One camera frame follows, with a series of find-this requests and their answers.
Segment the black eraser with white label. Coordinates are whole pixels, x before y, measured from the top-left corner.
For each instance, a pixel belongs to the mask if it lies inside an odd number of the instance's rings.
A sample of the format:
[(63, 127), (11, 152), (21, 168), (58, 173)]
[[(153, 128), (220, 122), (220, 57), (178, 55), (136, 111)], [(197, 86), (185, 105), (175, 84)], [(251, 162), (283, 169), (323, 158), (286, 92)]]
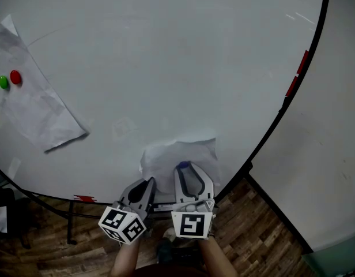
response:
[(162, 213), (173, 211), (174, 203), (154, 203), (152, 205), (152, 213)]

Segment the black office chair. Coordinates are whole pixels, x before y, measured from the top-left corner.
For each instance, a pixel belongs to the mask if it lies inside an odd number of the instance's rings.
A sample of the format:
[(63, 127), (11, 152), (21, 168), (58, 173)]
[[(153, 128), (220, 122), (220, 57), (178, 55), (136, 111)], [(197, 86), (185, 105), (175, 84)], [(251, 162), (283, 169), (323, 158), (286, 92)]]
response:
[(0, 233), (2, 239), (17, 239), (24, 249), (30, 249), (28, 233), (31, 228), (40, 229), (41, 225), (30, 208), (31, 199), (15, 199), (14, 191), (0, 189), (0, 207), (7, 206), (7, 234)]

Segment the frosted glass panel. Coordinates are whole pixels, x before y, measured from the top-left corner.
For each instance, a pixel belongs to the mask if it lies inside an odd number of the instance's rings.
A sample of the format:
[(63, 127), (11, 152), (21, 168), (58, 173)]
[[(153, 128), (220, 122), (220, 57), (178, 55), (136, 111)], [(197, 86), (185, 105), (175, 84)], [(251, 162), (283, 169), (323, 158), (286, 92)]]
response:
[(302, 259), (318, 277), (355, 277), (355, 236)]

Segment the black baseboard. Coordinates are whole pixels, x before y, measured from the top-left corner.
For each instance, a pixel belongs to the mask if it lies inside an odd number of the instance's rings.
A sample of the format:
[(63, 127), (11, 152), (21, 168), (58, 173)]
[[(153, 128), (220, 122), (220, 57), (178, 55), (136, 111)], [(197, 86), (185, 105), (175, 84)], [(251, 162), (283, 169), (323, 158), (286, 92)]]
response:
[(295, 228), (295, 226), (291, 223), (291, 221), (286, 217), (286, 215), (281, 211), (281, 209), (277, 206), (277, 204), (269, 197), (269, 195), (263, 190), (263, 188), (256, 182), (256, 180), (250, 175), (246, 174), (246, 181), (255, 189), (255, 191), (261, 196), (262, 199), (269, 205), (269, 207), (273, 210), (273, 212), (278, 216), (281, 222), (285, 225), (285, 227), (293, 234), (295, 239), (301, 245), (304, 253), (309, 254), (314, 251), (309, 246), (304, 237), (299, 233), (299, 231)]

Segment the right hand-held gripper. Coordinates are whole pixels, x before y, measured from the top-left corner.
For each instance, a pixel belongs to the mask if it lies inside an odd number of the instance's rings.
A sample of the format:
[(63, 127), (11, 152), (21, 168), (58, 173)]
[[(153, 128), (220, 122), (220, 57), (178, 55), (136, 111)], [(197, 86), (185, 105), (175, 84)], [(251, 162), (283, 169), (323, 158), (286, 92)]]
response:
[(171, 217), (175, 234), (185, 239), (208, 239), (212, 227), (215, 201), (214, 184), (208, 174), (198, 165), (190, 162), (190, 169), (197, 181), (193, 195), (188, 190), (187, 168), (175, 167), (174, 183), (176, 204), (172, 206)]

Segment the person's leg in jeans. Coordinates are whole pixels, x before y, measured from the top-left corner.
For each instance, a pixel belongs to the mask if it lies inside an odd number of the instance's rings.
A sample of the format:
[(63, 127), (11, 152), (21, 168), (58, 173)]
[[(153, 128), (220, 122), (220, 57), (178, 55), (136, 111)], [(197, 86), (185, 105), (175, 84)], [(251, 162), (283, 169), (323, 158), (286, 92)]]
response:
[(159, 264), (172, 264), (172, 241), (169, 238), (163, 237), (156, 248), (157, 262)]

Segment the person's left forearm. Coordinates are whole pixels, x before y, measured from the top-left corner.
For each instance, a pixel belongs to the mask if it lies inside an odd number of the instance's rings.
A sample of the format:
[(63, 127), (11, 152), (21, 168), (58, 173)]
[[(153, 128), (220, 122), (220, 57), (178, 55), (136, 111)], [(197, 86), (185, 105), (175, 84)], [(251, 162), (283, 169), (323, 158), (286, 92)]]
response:
[(137, 266), (140, 239), (132, 244), (123, 244), (116, 256), (108, 277), (131, 277)]

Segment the person's right forearm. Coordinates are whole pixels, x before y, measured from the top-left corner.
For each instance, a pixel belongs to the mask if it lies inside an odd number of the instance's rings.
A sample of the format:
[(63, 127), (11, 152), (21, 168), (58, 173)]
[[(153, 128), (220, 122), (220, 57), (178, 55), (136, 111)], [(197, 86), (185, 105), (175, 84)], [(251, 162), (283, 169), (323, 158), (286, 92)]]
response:
[(198, 245), (210, 277), (239, 277), (214, 237), (200, 239)]

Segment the black waist box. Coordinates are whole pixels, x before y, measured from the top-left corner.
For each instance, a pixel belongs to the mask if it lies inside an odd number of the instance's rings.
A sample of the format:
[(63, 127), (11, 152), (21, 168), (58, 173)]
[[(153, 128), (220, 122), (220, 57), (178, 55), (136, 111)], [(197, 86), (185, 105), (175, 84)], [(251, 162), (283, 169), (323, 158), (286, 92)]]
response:
[(199, 267), (203, 263), (200, 248), (197, 246), (172, 248), (172, 262), (178, 265)]

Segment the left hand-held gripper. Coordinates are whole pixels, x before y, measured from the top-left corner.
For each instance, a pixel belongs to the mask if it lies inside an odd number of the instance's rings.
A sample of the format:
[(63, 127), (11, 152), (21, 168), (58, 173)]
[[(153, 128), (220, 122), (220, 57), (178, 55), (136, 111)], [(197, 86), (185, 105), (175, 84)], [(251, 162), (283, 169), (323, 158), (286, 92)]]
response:
[[(156, 180), (143, 178), (129, 185), (122, 193), (119, 201), (124, 205), (142, 206), (149, 212), (156, 193)], [(132, 209), (106, 207), (99, 222), (99, 227), (112, 240), (121, 244), (131, 245), (148, 231), (142, 218)]]

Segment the small white paper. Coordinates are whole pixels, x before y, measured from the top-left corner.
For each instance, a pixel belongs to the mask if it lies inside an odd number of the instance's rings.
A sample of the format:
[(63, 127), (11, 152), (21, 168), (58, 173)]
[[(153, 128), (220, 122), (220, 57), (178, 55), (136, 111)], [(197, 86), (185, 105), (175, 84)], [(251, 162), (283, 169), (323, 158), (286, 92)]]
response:
[(174, 193), (174, 169), (179, 163), (185, 161), (191, 161), (203, 169), (214, 182), (214, 186), (221, 185), (215, 138), (200, 141), (172, 141), (149, 147), (142, 155), (139, 169), (144, 179), (153, 177), (156, 180), (160, 192)]

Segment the long white paper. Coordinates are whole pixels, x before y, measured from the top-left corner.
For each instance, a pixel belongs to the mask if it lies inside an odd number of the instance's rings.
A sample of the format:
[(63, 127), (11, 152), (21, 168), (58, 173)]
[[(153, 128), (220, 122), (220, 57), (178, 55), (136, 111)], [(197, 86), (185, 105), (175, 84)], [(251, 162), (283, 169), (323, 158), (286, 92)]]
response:
[[(20, 73), (21, 85), (11, 82), (12, 70)], [(10, 15), (0, 22), (0, 76), (9, 83), (0, 87), (1, 111), (36, 147), (46, 152), (87, 134), (38, 68)]]

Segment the person's dark red shirt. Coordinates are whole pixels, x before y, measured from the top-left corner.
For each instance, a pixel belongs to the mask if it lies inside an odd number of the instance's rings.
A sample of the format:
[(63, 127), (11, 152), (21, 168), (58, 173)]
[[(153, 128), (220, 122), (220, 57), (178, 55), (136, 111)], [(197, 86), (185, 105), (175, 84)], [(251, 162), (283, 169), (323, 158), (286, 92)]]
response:
[(209, 277), (208, 273), (194, 267), (152, 264), (135, 270), (132, 277)]

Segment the white whiteboard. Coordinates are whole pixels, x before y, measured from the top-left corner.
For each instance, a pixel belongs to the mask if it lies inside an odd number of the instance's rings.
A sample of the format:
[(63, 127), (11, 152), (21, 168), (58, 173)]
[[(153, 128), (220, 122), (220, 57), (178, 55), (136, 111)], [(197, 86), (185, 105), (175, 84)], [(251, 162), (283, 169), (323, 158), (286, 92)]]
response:
[[(81, 137), (49, 151), (6, 116), (0, 173), (17, 188), (111, 203), (150, 147), (215, 139), (223, 198), (249, 170), (316, 51), (328, 0), (0, 0)], [(3, 75), (0, 62), (0, 76)]]

